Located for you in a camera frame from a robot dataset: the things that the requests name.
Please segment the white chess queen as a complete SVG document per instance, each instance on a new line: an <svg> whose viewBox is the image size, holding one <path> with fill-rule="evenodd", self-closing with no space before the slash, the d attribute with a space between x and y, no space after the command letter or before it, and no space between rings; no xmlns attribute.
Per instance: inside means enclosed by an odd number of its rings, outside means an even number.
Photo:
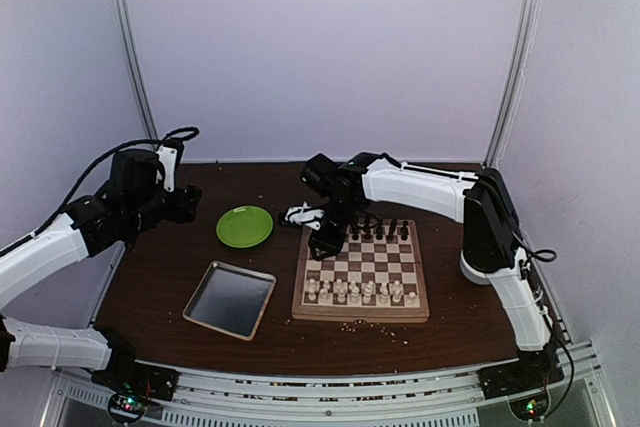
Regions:
<svg viewBox="0 0 640 427"><path fill-rule="evenodd" d="M356 284L349 286L348 303L350 305L358 305L360 303L360 289Z"/></svg>

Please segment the metal tray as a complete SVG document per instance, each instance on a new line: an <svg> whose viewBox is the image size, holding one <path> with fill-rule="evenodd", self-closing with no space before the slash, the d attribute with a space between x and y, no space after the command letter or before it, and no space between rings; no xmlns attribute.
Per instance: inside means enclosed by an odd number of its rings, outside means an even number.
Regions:
<svg viewBox="0 0 640 427"><path fill-rule="evenodd" d="M182 316L207 329L251 341L276 286L274 275L213 261Z"/></svg>

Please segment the white chess king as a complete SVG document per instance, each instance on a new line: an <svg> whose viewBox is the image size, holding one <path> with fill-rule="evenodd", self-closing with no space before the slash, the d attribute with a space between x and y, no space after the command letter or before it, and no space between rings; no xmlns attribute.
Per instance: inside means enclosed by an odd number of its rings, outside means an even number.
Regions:
<svg viewBox="0 0 640 427"><path fill-rule="evenodd" d="M372 282L367 283L363 286L362 291L362 304L370 305L372 301L372 296L375 292L375 285Z"/></svg>

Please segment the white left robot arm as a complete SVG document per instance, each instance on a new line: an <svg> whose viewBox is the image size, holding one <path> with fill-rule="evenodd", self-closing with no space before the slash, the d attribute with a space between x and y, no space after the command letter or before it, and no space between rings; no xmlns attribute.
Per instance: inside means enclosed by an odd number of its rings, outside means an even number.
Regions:
<svg viewBox="0 0 640 427"><path fill-rule="evenodd" d="M124 142L96 158L43 224L1 251L1 304L41 281L138 237L163 221L192 223L202 191L176 184L186 142L182 127L161 139ZM71 329L1 318L1 368L81 368L116 393L147 386L134 347L109 327Z"/></svg>

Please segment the white chess knight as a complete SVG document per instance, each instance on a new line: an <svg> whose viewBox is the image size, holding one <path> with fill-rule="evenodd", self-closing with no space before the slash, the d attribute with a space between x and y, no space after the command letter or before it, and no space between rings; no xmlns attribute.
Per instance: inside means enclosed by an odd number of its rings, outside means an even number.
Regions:
<svg viewBox="0 0 640 427"><path fill-rule="evenodd" d="M327 289L322 289L319 293L319 303L327 304L330 301L330 293Z"/></svg>

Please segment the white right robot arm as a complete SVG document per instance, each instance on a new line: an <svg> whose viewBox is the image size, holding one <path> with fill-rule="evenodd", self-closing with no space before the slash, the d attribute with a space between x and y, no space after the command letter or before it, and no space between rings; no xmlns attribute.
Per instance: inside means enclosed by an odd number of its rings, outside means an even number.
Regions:
<svg viewBox="0 0 640 427"><path fill-rule="evenodd" d="M514 381L530 389L557 371L558 339L537 285L533 257L523 246L514 208L499 174L412 166L387 155L360 153L345 162L324 155L307 161L304 193L320 206L289 207L278 217L288 231L301 230L302 246L318 266L339 263L334 281L352 280L344 242L359 235L366 218L395 218L420 246L422 280L403 279L406 256L387 257L373 242L356 255L361 285L378 283L383 267L400 297L416 290L428 298L430 316L408 323L392 312L379 332L358 331L339 346L323 338L327 361L314 374L406 373L486 363L486 381Z"/></svg>

